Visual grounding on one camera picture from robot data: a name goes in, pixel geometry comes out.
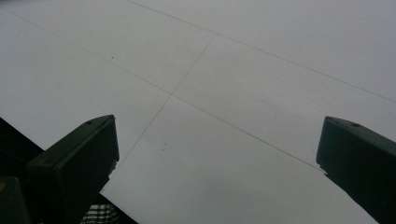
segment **checkered fabric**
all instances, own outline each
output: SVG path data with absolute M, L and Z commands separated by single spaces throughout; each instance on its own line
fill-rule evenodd
M 119 212 L 113 204 L 94 204 L 81 224 L 118 224 Z

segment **plaid cloth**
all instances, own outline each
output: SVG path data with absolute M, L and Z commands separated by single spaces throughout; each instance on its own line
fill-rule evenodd
M 119 212 L 113 204 L 94 204 L 81 220 L 81 224 L 118 224 Z

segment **white surface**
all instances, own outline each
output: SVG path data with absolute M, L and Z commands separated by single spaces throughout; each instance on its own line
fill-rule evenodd
M 396 101 L 396 2 L 131 0 Z
M 120 159 L 169 96 L 0 8 L 0 115 L 47 149 L 114 114 Z
M 1 6 L 168 92 L 213 36 L 124 0 L 21 0 Z
M 140 224 L 375 223 L 322 172 L 175 97 L 104 194 Z
M 142 224 L 374 223 L 263 141 L 315 165 L 325 115 L 396 140 L 393 1 L 136 1 L 160 11 L 0 1 L 0 116 L 47 148 L 114 114 L 121 161 L 143 134 L 105 190 Z
M 175 95 L 290 155 L 316 165 L 325 116 L 396 139 L 396 104 L 216 37 Z

